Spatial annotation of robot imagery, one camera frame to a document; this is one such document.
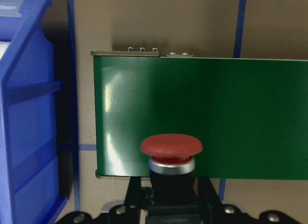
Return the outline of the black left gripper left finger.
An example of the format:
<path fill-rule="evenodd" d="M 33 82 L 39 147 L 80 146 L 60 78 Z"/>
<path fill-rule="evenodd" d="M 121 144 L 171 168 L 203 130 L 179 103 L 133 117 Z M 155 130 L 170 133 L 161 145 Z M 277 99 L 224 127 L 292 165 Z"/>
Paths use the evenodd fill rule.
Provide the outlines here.
<path fill-rule="evenodd" d="M 124 206 L 131 209 L 140 209 L 142 207 L 142 199 L 141 177 L 130 177 Z"/>

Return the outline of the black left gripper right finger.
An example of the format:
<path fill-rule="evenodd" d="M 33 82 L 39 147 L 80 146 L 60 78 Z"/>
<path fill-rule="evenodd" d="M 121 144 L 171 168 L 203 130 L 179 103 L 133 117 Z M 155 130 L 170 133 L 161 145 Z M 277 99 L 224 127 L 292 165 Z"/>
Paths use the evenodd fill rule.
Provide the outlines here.
<path fill-rule="evenodd" d="M 216 193 L 208 177 L 198 178 L 198 203 L 200 208 L 219 209 L 222 207 L 221 200 Z"/>

